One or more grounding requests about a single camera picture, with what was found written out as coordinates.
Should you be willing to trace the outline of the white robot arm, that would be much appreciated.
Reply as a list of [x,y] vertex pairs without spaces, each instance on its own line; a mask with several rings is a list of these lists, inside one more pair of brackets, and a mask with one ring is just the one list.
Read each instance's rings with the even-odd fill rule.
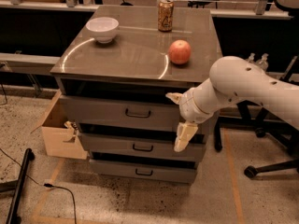
[[187,147],[199,124],[242,101],[260,105],[299,129],[299,87],[274,79],[259,66],[235,56],[214,62],[209,78],[199,86],[183,93],[169,92],[166,97],[179,106],[184,118],[177,128],[176,152]]

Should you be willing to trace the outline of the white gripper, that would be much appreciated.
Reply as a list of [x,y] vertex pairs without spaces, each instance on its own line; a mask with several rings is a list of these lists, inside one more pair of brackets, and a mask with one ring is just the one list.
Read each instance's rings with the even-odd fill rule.
[[198,125],[212,117],[212,114],[202,111],[193,98],[193,89],[189,89],[183,94],[178,92],[168,92],[165,95],[173,103],[179,106],[180,115],[186,120],[180,122],[177,128],[177,137],[174,150],[183,151],[194,135],[197,133]]

